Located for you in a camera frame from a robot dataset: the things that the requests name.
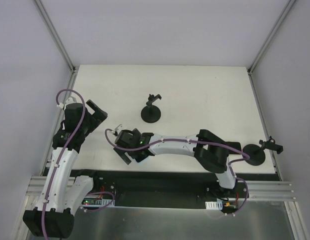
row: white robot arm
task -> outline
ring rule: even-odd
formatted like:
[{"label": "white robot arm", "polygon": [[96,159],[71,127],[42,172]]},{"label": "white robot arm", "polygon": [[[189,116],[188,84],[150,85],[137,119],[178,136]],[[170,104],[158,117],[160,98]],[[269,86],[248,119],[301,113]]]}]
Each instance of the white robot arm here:
[{"label": "white robot arm", "polygon": [[202,141],[226,144],[208,130],[201,129],[199,134],[189,136],[165,136],[151,132],[140,133],[135,128],[132,131],[124,129],[119,133],[115,131],[115,135],[117,137],[114,150],[127,164],[130,164],[132,159],[139,163],[149,156],[160,154],[186,155],[196,158],[208,172],[215,173],[222,188],[233,189],[235,187],[235,176],[228,167],[228,150],[212,145],[205,148],[205,144],[197,143]]},{"label": "white robot arm", "polygon": [[71,170],[85,138],[108,116],[91,100],[88,100],[86,105],[94,111],[93,114],[90,114],[87,108],[83,108],[82,103],[75,102],[72,97],[65,105],[60,105],[64,110],[65,119],[53,137],[52,160],[44,188],[35,208],[26,210],[23,215],[23,221],[32,234],[44,236],[45,239],[47,237],[66,239],[70,236],[74,226],[74,215],[82,200],[93,188],[91,177],[78,176],[67,191]]}]

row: aluminum frame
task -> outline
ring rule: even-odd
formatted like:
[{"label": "aluminum frame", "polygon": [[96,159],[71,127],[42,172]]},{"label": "aluminum frame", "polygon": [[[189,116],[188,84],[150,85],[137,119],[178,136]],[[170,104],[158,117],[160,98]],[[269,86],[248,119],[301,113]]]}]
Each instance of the aluminum frame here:
[{"label": "aluminum frame", "polygon": [[[33,0],[39,14],[41,15],[47,30],[49,31],[52,39],[54,40],[56,47],[60,51],[61,55],[63,56],[66,64],[68,65],[70,71],[71,71],[71,77],[69,79],[69,83],[67,85],[67,88],[72,89],[76,80],[77,70],[78,68],[75,68],[72,60],[70,59],[62,40],[60,39],[50,17],[48,12],[46,11],[43,3],[41,0]],[[253,79],[251,77],[253,71],[256,69],[257,65],[259,64],[259,61],[261,60],[262,56],[265,54],[269,46],[272,44],[272,40],[277,34],[278,30],[280,29],[281,25],[287,18],[289,12],[292,10],[293,6],[297,0],[289,0],[284,7],[283,11],[281,12],[280,16],[278,17],[277,21],[275,22],[273,28],[271,29],[270,33],[268,34],[267,38],[265,39],[263,45],[261,46],[258,54],[256,55],[253,63],[251,64],[251,67],[248,70],[248,75],[251,83],[251,87],[254,93],[256,105],[260,114],[260,119],[263,125],[265,136],[268,137],[267,128],[265,125],[265,120],[263,116],[263,111],[260,105],[260,101],[258,99],[258,95],[256,92],[256,89],[254,87]],[[64,97],[64,101],[70,96],[70,93],[66,93]],[[52,129],[51,138],[53,138],[54,133],[59,127],[59,124],[61,120],[63,119],[63,113],[60,110],[56,116],[56,121],[54,124],[54,127]],[[51,144],[47,146],[47,149],[45,151],[45,158],[42,163],[42,172],[46,168],[47,160],[50,159],[50,156],[52,154]],[[272,154],[272,160],[274,162],[274,166],[277,168],[276,161],[274,154]],[[28,186],[27,193],[25,195],[25,199],[22,205],[22,210],[20,212],[20,215],[18,217],[18,226],[16,226],[12,239],[16,240],[24,240],[26,239],[28,235],[28,229],[26,225],[24,224],[22,218],[25,210],[30,210],[34,207],[34,204],[37,200],[37,196],[41,193],[41,188],[43,188],[46,178],[45,177],[32,177],[30,181],[30,185]],[[73,178],[69,179],[69,182],[67,184],[67,187],[69,188],[74,182]],[[290,224],[294,233],[294,237],[296,240],[308,240],[310,239],[305,224],[303,222],[298,203],[296,202],[297,199],[295,197],[294,190],[292,189],[292,184],[290,182],[285,181],[276,181],[276,182],[270,182],[270,181],[248,181],[248,187],[250,190],[250,201],[284,201],[287,214],[290,220]]]}]

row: purple cable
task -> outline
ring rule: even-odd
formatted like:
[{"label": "purple cable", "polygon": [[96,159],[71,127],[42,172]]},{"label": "purple cable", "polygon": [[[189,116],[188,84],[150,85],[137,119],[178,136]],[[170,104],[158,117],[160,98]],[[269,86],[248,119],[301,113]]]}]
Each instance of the purple cable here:
[{"label": "purple cable", "polygon": [[245,203],[247,201],[247,198],[249,197],[249,188],[248,188],[247,182],[244,179],[242,179],[242,178],[236,177],[231,164],[250,159],[250,156],[247,153],[245,153],[243,151],[240,151],[240,150],[237,150],[237,149],[235,149],[235,148],[233,148],[231,146],[227,146],[227,145],[222,144],[222,143],[216,143],[216,142],[210,142],[210,141],[198,141],[198,140],[189,140],[188,141],[187,139],[179,139],[179,138],[166,138],[166,139],[163,139],[163,140],[157,140],[157,141],[151,142],[151,143],[149,143],[147,145],[144,145],[144,146],[141,146],[141,147],[137,147],[137,148],[123,148],[123,147],[117,146],[117,145],[115,145],[114,143],[111,142],[111,140],[109,139],[109,136],[107,135],[107,133],[111,132],[111,131],[113,131],[113,130],[110,129],[110,128],[105,129],[105,137],[106,137],[107,142],[110,145],[112,145],[114,148],[119,149],[119,150],[123,150],[123,151],[126,151],[126,152],[133,152],[133,151],[143,150],[143,149],[146,149],[146,148],[148,148],[148,147],[150,147],[152,145],[155,145],[155,144],[158,144],[158,143],[162,143],[162,142],[182,142],[182,143],[203,144],[203,145],[210,145],[210,146],[221,147],[221,148],[231,150],[231,151],[233,151],[233,152],[235,152],[237,154],[240,154],[240,155],[244,156],[243,158],[239,158],[239,159],[235,159],[235,160],[230,161],[228,163],[228,166],[229,166],[230,173],[232,174],[232,176],[235,179],[237,179],[237,180],[243,181],[244,184],[245,184],[245,187],[246,187],[245,199],[244,199],[242,205],[237,209],[237,211],[239,211],[245,205]]},{"label": "purple cable", "polygon": [[105,206],[101,206],[101,207],[99,207],[97,209],[94,209],[94,210],[86,209],[86,211],[89,212],[89,213],[95,213],[95,212],[98,212],[100,210],[103,210],[103,209],[105,209],[106,207],[108,207],[109,205],[111,205],[115,201],[115,196],[110,191],[92,192],[92,193],[87,194],[86,196],[97,195],[97,194],[109,194],[109,195],[112,196],[112,200],[109,203],[107,203]]},{"label": "purple cable", "polygon": [[[63,153],[65,152],[65,149],[67,148],[68,144],[70,143],[70,141],[72,140],[72,138],[74,137],[74,135],[76,134],[76,132],[78,131],[78,129],[80,128],[82,122],[83,122],[83,119],[84,119],[84,116],[85,116],[85,111],[86,111],[86,107],[85,107],[85,101],[84,101],[84,98],[75,90],[73,89],[62,89],[60,90],[57,95],[56,95],[56,103],[59,105],[59,96],[62,92],[72,92],[74,94],[76,94],[82,104],[83,104],[83,111],[82,111],[82,114],[81,114],[81,117],[80,117],[80,120],[76,126],[76,128],[74,129],[74,131],[72,132],[72,134],[69,136],[68,140],[66,141],[65,145],[63,146],[58,158],[57,158],[57,161],[56,161],[56,164],[58,165],[61,161],[61,158],[62,158],[62,155]],[[46,193],[45,193],[45,197],[44,199],[45,200],[48,200],[49,198],[49,193],[50,193],[50,190],[51,190],[51,187],[52,187],[52,183],[53,183],[53,179],[54,179],[54,176],[55,176],[55,173],[56,173],[56,170],[57,170],[57,167],[54,167],[53,169],[53,172],[50,176],[50,179],[49,179],[49,183],[48,183],[48,186],[47,186],[47,189],[46,189]],[[41,212],[41,229],[42,229],[42,232],[43,232],[43,236],[45,238],[45,240],[49,240],[49,237],[47,236],[47,232],[46,232],[46,228],[45,228],[45,211],[46,211],[46,205],[47,203],[44,202],[43,203],[43,209],[42,209],[42,212]]]}]

